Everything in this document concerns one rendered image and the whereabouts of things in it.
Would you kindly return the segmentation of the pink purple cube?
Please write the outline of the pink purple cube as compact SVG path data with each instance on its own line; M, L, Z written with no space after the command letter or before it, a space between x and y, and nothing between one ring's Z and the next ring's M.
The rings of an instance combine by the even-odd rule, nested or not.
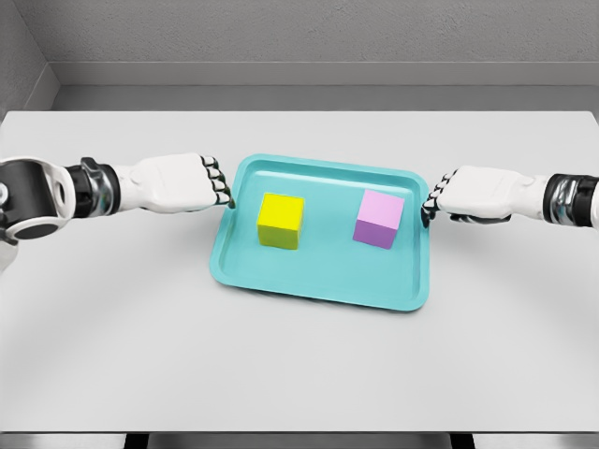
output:
M389 250L397 236L405 200L365 190L356 219L353 240Z

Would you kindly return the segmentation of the yellow cube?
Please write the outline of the yellow cube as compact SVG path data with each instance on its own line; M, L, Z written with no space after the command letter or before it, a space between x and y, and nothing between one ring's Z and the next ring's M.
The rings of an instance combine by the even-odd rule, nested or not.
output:
M296 251L300 245L304 199L265 193L256 221L263 246Z

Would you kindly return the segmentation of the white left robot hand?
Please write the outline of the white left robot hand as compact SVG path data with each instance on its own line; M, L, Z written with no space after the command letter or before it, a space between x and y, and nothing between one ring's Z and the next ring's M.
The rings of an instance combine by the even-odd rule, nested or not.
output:
M122 206L156 213L235 207L218 161L197 153L144 159L135 164L121 187Z

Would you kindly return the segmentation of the teal plastic tray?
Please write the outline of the teal plastic tray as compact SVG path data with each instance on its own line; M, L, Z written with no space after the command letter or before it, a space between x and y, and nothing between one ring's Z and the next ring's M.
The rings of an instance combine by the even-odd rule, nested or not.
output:
M353 239L367 190L405 201L388 250ZM429 187L416 173L255 154L241 161L232 193L236 207L225 210L210 258L218 282L391 311L415 311L427 301L430 237L420 211ZM259 243L266 193L304 199L297 250Z

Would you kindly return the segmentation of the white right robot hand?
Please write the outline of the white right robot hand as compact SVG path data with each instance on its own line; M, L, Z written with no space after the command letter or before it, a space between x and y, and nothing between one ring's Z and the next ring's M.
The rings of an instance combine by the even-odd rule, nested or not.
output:
M460 223L507 223L516 212L516 191L530 179L506 169L460 167L446 173L434 185L421 206L421 222L428 228L437 213L444 212Z

